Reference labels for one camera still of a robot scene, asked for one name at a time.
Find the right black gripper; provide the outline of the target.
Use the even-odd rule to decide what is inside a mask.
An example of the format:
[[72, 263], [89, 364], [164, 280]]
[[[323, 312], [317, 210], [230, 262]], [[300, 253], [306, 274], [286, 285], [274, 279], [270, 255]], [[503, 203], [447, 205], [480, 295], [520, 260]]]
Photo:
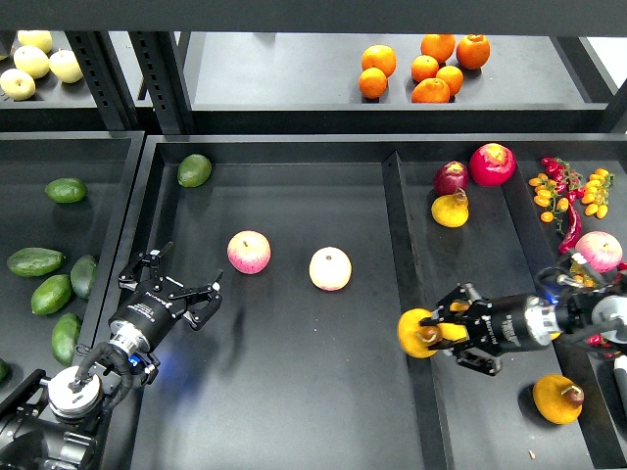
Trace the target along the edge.
[[548, 301], [527, 294], [486, 299], [471, 283], [457, 284], [419, 321], [420, 326], [442, 324], [464, 326], [469, 348], [465, 342], [442, 340], [428, 349], [451, 355], [457, 365], [487, 376], [502, 370], [492, 355], [542, 350], [561, 332], [555, 306]]

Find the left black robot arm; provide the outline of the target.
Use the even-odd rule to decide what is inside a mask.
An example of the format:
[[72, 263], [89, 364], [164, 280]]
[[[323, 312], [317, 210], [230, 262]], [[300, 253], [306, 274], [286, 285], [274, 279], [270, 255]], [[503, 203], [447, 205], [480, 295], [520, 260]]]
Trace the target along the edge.
[[2, 401], [2, 468], [97, 468], [114, 409], [158, 375], [156, 347], [179, 320], [198, 331], [219, 310], [222, 275], [186, 287], [164, 273], [164, 254], [138, 253], [119, 274], [130, 295], [109, 321], [108, 340], [77, 346], [80, 363], [54, 376], [33, 371]]

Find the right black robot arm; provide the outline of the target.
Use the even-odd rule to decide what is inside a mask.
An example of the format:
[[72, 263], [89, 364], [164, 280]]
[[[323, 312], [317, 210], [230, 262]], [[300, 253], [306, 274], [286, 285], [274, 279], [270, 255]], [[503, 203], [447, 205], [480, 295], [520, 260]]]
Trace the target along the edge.
[[494, 376], [505, 353], [546, 349], [552, 335], [566, 345], [587, 347], [600, 335], [613, 352], [626, 351], [626, 273], [609, 281], [580, 253], [571, 250], [558, 264], [534, 276], [536, 292], [488, 299], [471, 283], [457, 285], [437, 308], [419, 321], [422, 327], [456, 325], [465, 337], [441, 340], [457, 364]]

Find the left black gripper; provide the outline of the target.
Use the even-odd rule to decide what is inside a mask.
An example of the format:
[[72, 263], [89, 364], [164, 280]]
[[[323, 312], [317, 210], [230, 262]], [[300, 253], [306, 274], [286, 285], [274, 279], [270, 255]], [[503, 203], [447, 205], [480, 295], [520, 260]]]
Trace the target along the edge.
[[200, 287], [183, 285], [166, 276], [162, 258], [173, 241], [150, 252], [137, 252], [118, 276], [121, 289], [132, 292], [109, 320], [111, 343], [125, 353], [152, 353], [179, 319], [202, 329], [221, 307], [223, 270]]

